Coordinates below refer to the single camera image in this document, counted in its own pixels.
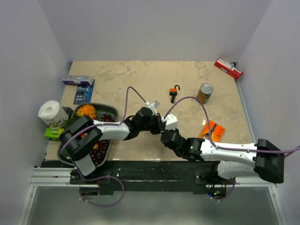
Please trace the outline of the orange black padlock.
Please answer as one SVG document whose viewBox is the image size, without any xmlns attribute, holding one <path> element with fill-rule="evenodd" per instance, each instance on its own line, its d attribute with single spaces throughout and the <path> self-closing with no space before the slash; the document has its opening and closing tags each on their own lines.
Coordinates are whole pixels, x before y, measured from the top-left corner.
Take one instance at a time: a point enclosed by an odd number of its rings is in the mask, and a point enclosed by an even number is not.
<svg viewBox="0 0 300 225">
<path fill-rule="evenodd" d="M 180 90 L 180 86 L 175 85 L 173 88 L 170 88 L 169 95 L 172 96 L 172 97 L 177 96 L 177 93 L 178 93 L 179 90 Z"/>
</svg>

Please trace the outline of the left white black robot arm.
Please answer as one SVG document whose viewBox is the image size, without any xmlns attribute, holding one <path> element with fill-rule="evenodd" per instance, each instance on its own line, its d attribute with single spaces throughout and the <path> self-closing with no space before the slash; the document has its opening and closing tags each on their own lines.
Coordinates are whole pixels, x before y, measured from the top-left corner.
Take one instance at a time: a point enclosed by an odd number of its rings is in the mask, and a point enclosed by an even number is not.
<svg viewBox="0 0 300 225">
<path fill-rule="evenodd" d="M 60 136 L 62 151 L 81 172 L 81 179 L 92 184 L 97 179 L 96 166 L 90 152 L 101 140 L 131 140 L 142 131 L 153 135 L 165 130 L 165 121 L 159 113 L 154 114 L 150 108 L 143 107 L 135 115 L 120 122 L 99 122 L 89 116 L 83 116 L 75 121 Z"/>
</svg>

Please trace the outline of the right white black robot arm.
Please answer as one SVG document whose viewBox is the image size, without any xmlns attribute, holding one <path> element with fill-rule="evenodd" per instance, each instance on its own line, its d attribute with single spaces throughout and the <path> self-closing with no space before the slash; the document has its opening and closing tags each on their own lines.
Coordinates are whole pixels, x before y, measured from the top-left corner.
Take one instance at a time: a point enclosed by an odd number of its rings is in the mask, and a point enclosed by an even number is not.
<svg viewBox="0 0 300 225">
<path fill-rule="evenodd" d="M 175 155 L 191 162 L 216 161 L 217 165 L 203 175 L 204 180 L 220 184 L 235 177 L 258 176 L 270 183 L 284 181 L 284 154 L 265 139 L 250 144 L 211 144 L 201 138 L 184 138 L 178 130 L 161 134 L 162 144 Z"/>
</svg>

